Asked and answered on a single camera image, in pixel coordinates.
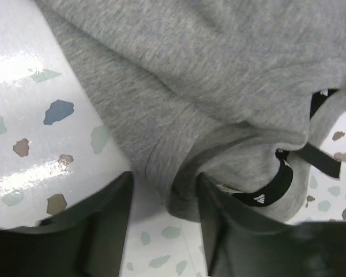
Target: black strap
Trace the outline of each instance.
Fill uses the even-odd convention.
[[[324,102],[337,91],[337,89],[329,89],[327,91],[314,93],[313,97],[311,98],[310,118],[312,118],[317,110],[324,104]],[[308,143],[304,146],[304,148],[295,152],[305,162],[311,164],[324,174],[332,178],[340,178],[341,162],[336,161],[333,157],[324,153],[319,148]],[[276,152],[276,156],[279,159],[284,160],[287,160],[288,154],[289,151],[278,150]]]
[[[310,118],[324,104],[328,97],[338,90],[329,89],[328,91],[317,92],[311,99]],[[307,143],[302,149],[295,151],[305,162],[311,164],[324,174],[332,178],[340,178],[341,162],[335,160],[319,148]],[[289,151],[278,150],[277,158],[281,161],[280,169],[272,182],[254,193],[234,193],[238,200],[250,207],[267,207],[281,199],[291,186],[294,172],[286,162]]]
[[[307,143],[302,149],[295,151],[300,158],[332,178],[340,178],[341,162],[327,153]]]
[[[280,161],[280,168],[274,179],[254,193],[234,193],[238,200],[250,207],[267,207],[281,199],[291,186],[294,172],[285,160]]]
[[[312,118],[317,110],[324,104],[324,102],[337,91],[338,89],[329,89],[326,91],[326,93],[324,93],[324,91],[314,93],[313,97],[311,98],[310,118]]]

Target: black plastic frame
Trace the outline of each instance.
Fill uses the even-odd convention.
[[[202,239],[212,277],[346,277],[346,222],[290,226],[197,180]]]
[[[132,195],[125,172],[38,227],[0,230],[0,277],[118,277]]]

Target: gray fabric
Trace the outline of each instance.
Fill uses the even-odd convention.
[[[278,171],[277,148],[320,144],[331,124],[319,122],[346,109],[333,97],[341,108],[309,122],[312,93],[346,87],[345,0],[37,2],[92,104],[173,215],[198,219],[201,171],[260,189]],[[306,193],[310,166],[289,159],[290,190],[258,209],[278,220]]]

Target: white floor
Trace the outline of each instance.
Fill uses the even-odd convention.
[[[346,113],[322,148],[346,153]],[[0,0],[0,227],[33,226],[128,168],[35,4]],[[290,223],[346,219],[346,163],[342,176],[312,169]],[[205,276],[200,226],[166,213],[142,178],[121,276]]]

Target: adidas logo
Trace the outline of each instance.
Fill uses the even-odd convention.
[[[327,89],[327,88],[322,89],[322,90],[320,91],[320,94],[321,94],[321,95],[324,95],[324,96],[328,96],[328,89]]]
[[[259,202],[260,204],[264,204],[264,202],[265,202],[265,194],[262,194],[262,195],[260,195],[258,197],[255,197],[254,200],[256,202]]]

